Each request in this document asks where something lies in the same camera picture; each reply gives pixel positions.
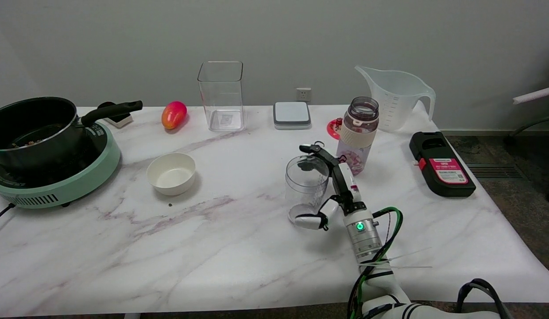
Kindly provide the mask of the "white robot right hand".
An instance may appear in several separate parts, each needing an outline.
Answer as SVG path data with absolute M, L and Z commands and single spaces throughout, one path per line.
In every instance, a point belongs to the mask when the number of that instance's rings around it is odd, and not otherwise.
M 299 150 L 307 156 L 299 160 L 298 167 L 303 171 L 316 170 L 330 178 L 335 194 L 320 205 L 299 204 L 291 208 L 291 222 L 307 230 L 327 231 L 329 218 L 339 210 L 345 217 L 367 210 L 353 172 L 343 157 L 334 157 L 317 143 L 301 144 Z

